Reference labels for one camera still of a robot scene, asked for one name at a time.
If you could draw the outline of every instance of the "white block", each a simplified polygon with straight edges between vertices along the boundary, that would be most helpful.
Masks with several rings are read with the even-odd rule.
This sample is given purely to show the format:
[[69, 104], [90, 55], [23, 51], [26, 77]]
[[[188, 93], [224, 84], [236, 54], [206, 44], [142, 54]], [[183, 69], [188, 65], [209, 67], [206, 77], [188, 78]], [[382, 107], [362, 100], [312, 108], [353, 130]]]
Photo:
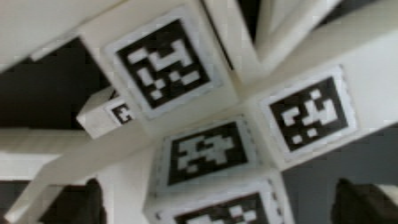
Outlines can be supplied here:
[[277, 172], [261, 170], [224, 183], [200, 186], [169, 197], [147, 200], [144, 208], [151, 224], [243, 223], [293, 224], [284, 183]]
[[[195, 128], [170, 133], [156, 144], [144, 207], [153, 224], [227, 223], [234, 214], [227, 208], [256, 200], [257, 209], [243, 206], [241, 219], [256, 218], [259, 223], [293, 223], [280, 182], [279, 196], [275, 200], [272, 198], [275, 186], [268, 180], [273, 164], [245, 108], [236, 106], [213, 115], [195, 123]], [[222, 218], [215, 215], [216, 204], [229, 206], [222, 206]]]
[[161, 136], [238, 101], [200, 5], [129, 1], [81, 27], [81, 35], [137, 120]]
[[133, 120], [124, 100], [113, 94], [112, 87], [92, 94], [78, 113], [76, 119], [92, 138], [101, 137]]
[[[280, 169], [304, 163], [398, 121], [398, 103], [391, 97], [398, 94], [394, 86], [398, 66], [392, 60], [398, 57], [396, 8], [396, 1], [380, 1], [346, 15], [337, 23], [328, 23], [314, 30], [270, 79], [245, 90], [245, 95], [250, 96], [247, 103], [252, 116]], [[341, 132], [334, 132], [320, 140], [318, 137], [323, 136], [320, 127], [328, 126], [328, 118], [334, 120], [336, 117], [334, 110], [328, 110], [330, 94], [325, 95], [320, 91], [321, 98], [316, 99], [318, 93], [311, 88], [305, 90], [305, 87], [311, 87], [311, 83], [321, 83], [321, 74], [325, 77], [341, 72], [343, 78], [336, 79], [334, 89], [348, 125], [339, 129]], [[293, 98], [289, 102], [280, 100], [282, 98], [288, 100], [288, 96], [302, 91], [307, 91], [307, 95], [298, 94], [293, 97], [300, 104], [296, 114], [291, 106]], [[275, 101], [280, 101], [279, 119], [270, 116], [270, 107], [264, 109], [266, 102]], [[291, 132], [280, 131], [280, 126], [284, 129], [291, 127], [302, 131], [302, 139], [295, 136], [293, 129]], [[302, 144], [293, 150], [286, 150], [286, 140], [280, 140], [288, 137], [295, 139], [296, 145]], [[305, 147], [309, 138], [318, 139], [318, 143], [312, 142], [312, 149]]]

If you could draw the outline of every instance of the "black square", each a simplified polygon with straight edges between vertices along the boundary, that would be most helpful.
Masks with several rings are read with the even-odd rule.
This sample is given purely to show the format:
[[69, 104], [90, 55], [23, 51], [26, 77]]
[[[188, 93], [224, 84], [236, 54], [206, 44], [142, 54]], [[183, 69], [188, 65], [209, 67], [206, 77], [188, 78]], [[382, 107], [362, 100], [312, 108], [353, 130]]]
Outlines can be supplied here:
[[128, 105], [121, 104], [117, 107], [110, 109], [110, 111], [119, 123], [126, 124], [133, 120]]
[[190, 41], [177, 19], [117, 51], [151, 109], [209, 83]]
[[167, 185], [248, 162], [236, 122], [176, 139], [170, 143]]
[[348, 127], [334, 78], [327, 78], [270, 104], [289, 151]]
[[179, 215], [174, 219], [177, 224], [188, 224], [193, 220], [213, 224], [268, 224], [259, 193], [211, 205], [188, 214]]

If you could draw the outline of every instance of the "cube face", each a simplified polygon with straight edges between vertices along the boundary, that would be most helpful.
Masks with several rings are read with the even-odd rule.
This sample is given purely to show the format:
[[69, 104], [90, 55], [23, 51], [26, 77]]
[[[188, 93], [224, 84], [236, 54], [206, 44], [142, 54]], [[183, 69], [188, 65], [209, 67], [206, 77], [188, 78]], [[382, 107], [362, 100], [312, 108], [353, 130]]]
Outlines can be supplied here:
[[282, 224], [280, 207], [272, 180], [259, 176], [245, 185], [172, 206], [158, 218], [169, 224]]
[[257, 163], [250, 132], [238, 116], [165, 139], [156, 193], [183, 190], [188, 184], [227, 176]]
[[106, 46], [106, 54], [149, 119], [222, 84], [186, 7]]
[[231, 201], [202, 208], [176, 217], [177, 224], [268, 224], [259, 193], [234, 198]]
[[357, 128], [341, 67], [272, 95], [261, 108], [286, 159], [293, 159]]
[[121, 97], [119, 99], [112, 99], [106, 105], [106, 112], [117, 126], [122, 126], [133, 120], [133, 113]]

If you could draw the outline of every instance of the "white panel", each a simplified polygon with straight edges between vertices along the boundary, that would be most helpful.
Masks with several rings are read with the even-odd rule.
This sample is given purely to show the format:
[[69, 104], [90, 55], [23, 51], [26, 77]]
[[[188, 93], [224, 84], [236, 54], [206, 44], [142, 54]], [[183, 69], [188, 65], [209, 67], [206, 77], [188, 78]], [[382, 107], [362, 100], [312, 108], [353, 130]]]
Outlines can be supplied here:
[[247, 31], [240, 6], [236, 0], [206, 0], [206, 6], [236, 75], [240, 81], [248, 84], [252, 79], [263, 76], [263, 66], [257, 59], [257, 51]]
[[16, 222], [32, 207], [32, 203], [49, 184], [71, 184], [87, 178], [126, 156], [147, 148], [151, 140], [142, 132], [142, 127], [129, 122], [110, 135], [76, 147], [64, 156], [42, 167], [33, 181], [23, 191], [7, 220]]
[[0, 179], [33, 179], [42, 165], [89, 140], [83, 131], [0, 129]]
[[261, 16], [264, 13], [263, 17], [270, 18], [270, 24], [264, 24], [264, 18], [261, 18], [259, 24], [264, 24], [261, 26], [266, 28], [261, 28], [257, 31], [259, 38], [256, 39], [256, 47], [264, 76], [270, 75], [275, 70], [277, 65], [280, 64], [339, 1], [341, 0], [300, 0], [298, 2], [295, 1], [295, 4], [288, 1], [273, 1], [272, 10], [275, 10], [275, 12], [270, 12], [263, 5]]
[[121, 1], [0, 1], [0, 71]]

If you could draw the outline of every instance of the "white border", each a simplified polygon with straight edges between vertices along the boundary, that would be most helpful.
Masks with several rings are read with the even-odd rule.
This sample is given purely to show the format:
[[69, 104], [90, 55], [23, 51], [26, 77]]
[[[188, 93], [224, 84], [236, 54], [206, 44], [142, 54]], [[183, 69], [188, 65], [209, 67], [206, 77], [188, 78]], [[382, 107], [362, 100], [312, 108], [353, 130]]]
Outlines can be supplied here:
[[245, 197], [252, 194], [259, 193], [264, 215], [268, 219], [268, 223], [282, 224], [282, 216], [277, 213], [277, 209], [280, 208], [280, 201], [273, 200], [273, 188], [268, 182], [268, 178], [261, 178], [252, 181], [248, 184], [231, 187], [229, 190], [208, 195], [199, 200], [188, 202], [186, 204], [174, 205], [170, 209], [167, 209], [160, 214], [160, 222], [167, 224], [177, 224], [174, 221], [174, 217], [195, 212], [204, 209], [211, 205], [216, 205], [240, 197]]
[[[115, 115], [113, 115], [113, 112], [112, 112], [112, 109], [113, 109], [115, 107], [119, 107], [122, 104], [126, 104], [126, 102], [124, 102], [122, 98], [117, 97], [117, 98], [113, 98], [113, 99], [106, 102], [106, 105], [105, 105], [105, 110], [106, 110], [110, 119], [112, 119], [113, 123], [117, 124], [117, 127], [121, 127], [124, 124], [119, 122], [119, 119], [117, 119], [117, 117], [115, 117]], [[133, 121], [135, 117], [133, 117], [133, 113], [131, 113], [129, 108], [128, 108], [128, 111], [129, 111], [129, 116], [131, 116], [131, 120], [129, 120], [129, 121]]]
[[[343, 128], [336, 133], [332, 133], [325, 138], [321, 138], [318, 141], [314, 141], [311, 144], [307, 144], [300, 149], [296, 149], [293, 152], [289, 151], [289, 147], [284, 141], [275, 117], [270, 111], [270, 105], [275, 103], [286, 96], [289, 96], [295, 92], [298, 92], [304, 88], [307, 88], [312, 84], [316, 84], [320, 81], [323, 81], [327, 78], [334, 79], [336, 84], [336, 91], [339, 95], [339, 101], [341, 101], [341, 108], [343, 113], [346, 116], [346, 124], [348, 127]], [[355, 111], [352, 107], [352, 100], [350, 95], [346, 91], [346, 83], [343, 78], [343, 68], [341, 66], [336, 66], [323, 72], [320, 72], [318, 75], [307, 77], [307, 79], [291, 87], [284, 88], [275, 95], [270, 95], [266, 99], [259, 102], [259, 107], [264, 113], [264, 118], [270, 121], [270, 130], [272, 134], [277, 140], [279, 147], [282, 149], [282, 155], [284, 160], [289, 161], [295, 158], [298, 158], [304, 154], [311, 153], [328, 142], [336, 141], [339, 138], [344, 137], [348, 133], [352, 133], [357, 130], [357, 120], [355, 120]]]
[[[129, 77], [129, 72], [122, 66], [122, 62], [119, 57], [115, 56], [115, 52], [147, 36], [176, 19], [183, 21], [183, 28], [186, 32], [186, 36], [190, 39], [190, 43], [193, 46], [193, 50], [197, 53], [199, 61], [202, 63], [202, 67], [209, 77], [209, 83], [206, 83], [200, 87], [197, 87], [183, 96], [179, 96], [174, 100], [170, 100], [156, 109], [151, 109], [151, 106], [145, 101], [145, 97], [140, 93], [138, 86]], [[165, 112], [169, 112], [179, 105], [188, 103], [188, 101], [200, 96], [216, 86], [222, 84], [220, 80], [220, 71], [215, 68], [215, 63], [208, 62], [211, 58], [211, 54], [208, 51], [208, 44], [197, 35], [200, 32], [199, 25], [190, 18], [188, 7], [179, 6], [169, 13], [160, 16], [115, 42], [108, 44], [105, 47], [105, 53], [108, 55], [112, 64], [115, 66], [115, 70], [122, 76], [122, 80], [126, 81], [128, 88], [137, 96], [144, 113], [147, 118], [153, 119], [158, 117]]]
[[[192, 178], [190, 180], [183, 181], [181, 183], [174, 184], [172, 186], [167, 185], [169, 182], [169, 168], [170, 168], [170, 145], [172, 141], [181, 139], [184, 136], [216, 128], [224, 124], [234, 122], [238, 126], [238, 133], [241, 137], [241, 144], [243, 144], [243, 150], [247, 155], [247, 163], [241, 165], [236, 165], [234, 167], [216, 171], [211, 174], [202, 175], [197, 178]], [[193, 129], [192, 131], [184, 132], [179, 135], [170, 136], [163, 141], [163, 147], [161, 147], [161, 159], [160, 159], [160, 166], [156, 170], [156, 188], [154, 192], [158, 195], [167, 194], [169, 192], [181, 192], [186, 189], [186, 185], [197, 185], [202, 183], [202, 181], [211, 181], [213, 178], [220, 178], [229, 176], [236, 171], [241, 171], [245, 169], [254, 168], [259, 165], [259, 156], [256, 151], [256, 145], [250, 137], [248, 127], [245, 124], [243, 116], [238, 116], [227, 120], [222, 120], [211, 125]]]

